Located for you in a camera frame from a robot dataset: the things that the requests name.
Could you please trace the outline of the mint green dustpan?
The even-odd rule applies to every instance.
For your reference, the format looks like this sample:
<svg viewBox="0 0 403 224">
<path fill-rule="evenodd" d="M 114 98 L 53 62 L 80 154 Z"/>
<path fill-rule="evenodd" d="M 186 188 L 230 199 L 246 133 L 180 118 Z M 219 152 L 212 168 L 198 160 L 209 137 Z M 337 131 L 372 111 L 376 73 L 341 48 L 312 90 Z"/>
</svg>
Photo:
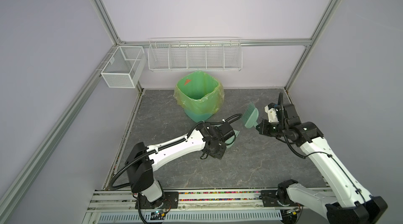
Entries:
<svg viewBox="0 0 403 224">
<path fill-rule="evenodd" d="M 227 147 L 231 147 L 235 143 L 237 137 L 239 136 L 239 133 L 240 131 L 234 130 L 234 135 L 225 141 Z"/>
</svg>

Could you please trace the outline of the mint green hand brush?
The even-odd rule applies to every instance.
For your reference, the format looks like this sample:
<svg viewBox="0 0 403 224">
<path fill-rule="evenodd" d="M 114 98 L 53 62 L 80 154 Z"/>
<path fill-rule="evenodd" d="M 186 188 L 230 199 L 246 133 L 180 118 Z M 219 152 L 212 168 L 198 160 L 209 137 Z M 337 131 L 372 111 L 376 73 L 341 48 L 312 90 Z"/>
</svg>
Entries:
<svg viewBox="0 0 403 224">
<path fill-rule="evenodd" d="M 250 129 L 255 128 L 258 125 L 259 111 L 253 103 L 247 106 L 246 111 L 241 117 L 243 125 Z"/>
</svg>

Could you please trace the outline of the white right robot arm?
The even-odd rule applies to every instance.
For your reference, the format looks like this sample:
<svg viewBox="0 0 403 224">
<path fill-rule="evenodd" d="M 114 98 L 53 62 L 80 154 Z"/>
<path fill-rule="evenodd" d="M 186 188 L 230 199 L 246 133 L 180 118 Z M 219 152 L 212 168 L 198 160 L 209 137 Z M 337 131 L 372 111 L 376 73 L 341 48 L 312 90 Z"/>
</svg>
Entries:
<svg viewBox="0 0 403 224">
<path fill-rule="evenodd" d="M 334 196 L 325 196 L 296 180 L 278 184 L 275 199 L 281 206 L 300 204 L 331 224 L 375 224 L 388 208 L 373 196 L 331 150 L 324 134 L 312 122 L 301 122 L 293 104 L 278 102 L 265 107 L 267 119 L 255 126 L 259 134 L 281 140 L 301 159 L 310 159 L 328 183 Z"/>
</svg>

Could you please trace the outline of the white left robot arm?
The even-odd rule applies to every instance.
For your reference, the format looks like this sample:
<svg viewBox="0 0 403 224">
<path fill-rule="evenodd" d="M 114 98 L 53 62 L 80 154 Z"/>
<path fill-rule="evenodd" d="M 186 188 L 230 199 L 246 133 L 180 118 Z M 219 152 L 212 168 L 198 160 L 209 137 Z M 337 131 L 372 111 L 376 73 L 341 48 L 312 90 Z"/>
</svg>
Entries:
<svg viewBox="0 0 403 224">
<path fill-rule="evenodd" d="M 197 122 L 186 134 L 154 145 L 136 144 L 123 168 L 110 179 L 107 190 L 130 187 L 137 198 L 145 197 L 151 204 L 166 199 L 161 184 L 154 172 L 167 163 L 187 154 L 201 151 L 201 160 L 208 157 L 222 159 L 227 146 L 236 140 L 231 124 L 241 119 L 235 114 L 220 122 Z"/>
</svg>

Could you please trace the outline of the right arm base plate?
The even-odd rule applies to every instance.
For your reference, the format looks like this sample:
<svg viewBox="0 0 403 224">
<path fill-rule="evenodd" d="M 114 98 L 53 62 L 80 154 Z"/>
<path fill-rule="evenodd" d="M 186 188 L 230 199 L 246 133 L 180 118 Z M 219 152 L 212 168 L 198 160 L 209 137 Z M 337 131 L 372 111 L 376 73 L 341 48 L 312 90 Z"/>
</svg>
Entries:
<svg viewBox="0 0 403 224">
<path fill-rule="evenodd" d="M 262 190 L 259 199 L 262 200 L 265 207 L 282 206 L 287 207 L 292 204 L 291 199 L 285 189 Z"/>
</svg>

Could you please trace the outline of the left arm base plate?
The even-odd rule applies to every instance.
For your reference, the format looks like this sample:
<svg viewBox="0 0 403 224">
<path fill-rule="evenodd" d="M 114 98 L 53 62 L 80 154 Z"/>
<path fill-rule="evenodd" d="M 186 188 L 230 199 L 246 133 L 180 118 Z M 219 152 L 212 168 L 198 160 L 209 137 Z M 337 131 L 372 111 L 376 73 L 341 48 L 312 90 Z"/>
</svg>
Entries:
<svg viewBox="0 0 403 224">
<path fill-rule="evenodd" d="M 141 210 L 148 209 L 177 209 L 179 203 L 178 191 L 163 191 L 162 197 L 154 202 L 150 202 L 141 193 L 137 195 L 135 209 L 140 207 Z"/>
</svg>

